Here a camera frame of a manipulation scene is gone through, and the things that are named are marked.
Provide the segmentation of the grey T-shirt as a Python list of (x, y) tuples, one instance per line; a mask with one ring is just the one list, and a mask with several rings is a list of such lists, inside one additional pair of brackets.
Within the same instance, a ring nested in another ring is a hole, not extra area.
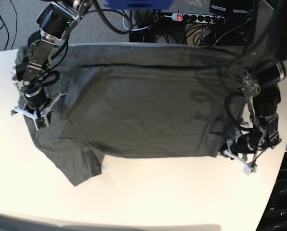
[(66, 92), (50, 126), (25, 118), (34, 145), (77, 186), (101, 174), (105, 155), (216, 157), (237, 128), (225, 113), (233, 56), (194, 47), (81, 45), (47, 93)]

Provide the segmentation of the black OpenArm base box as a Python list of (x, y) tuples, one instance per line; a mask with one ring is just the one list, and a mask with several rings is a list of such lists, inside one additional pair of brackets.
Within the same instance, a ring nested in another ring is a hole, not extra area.
[(287, 152), (257, 230), (287, 231)]

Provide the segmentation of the blue plastic bin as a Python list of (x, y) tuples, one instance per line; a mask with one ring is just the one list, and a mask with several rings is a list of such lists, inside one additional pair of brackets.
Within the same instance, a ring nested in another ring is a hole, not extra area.
[(106, 3), (111, 9), (167, 10), (173, 0), (107, 0)]

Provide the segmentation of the white power strip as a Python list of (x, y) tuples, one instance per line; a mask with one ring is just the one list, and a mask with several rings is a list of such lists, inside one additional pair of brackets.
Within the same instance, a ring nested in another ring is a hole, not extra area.
[(173, 13), (170, 17), (175, 22), (187, 22), (208, 25), (224, 25), (226, 23), (225, 17), (218, 15)]

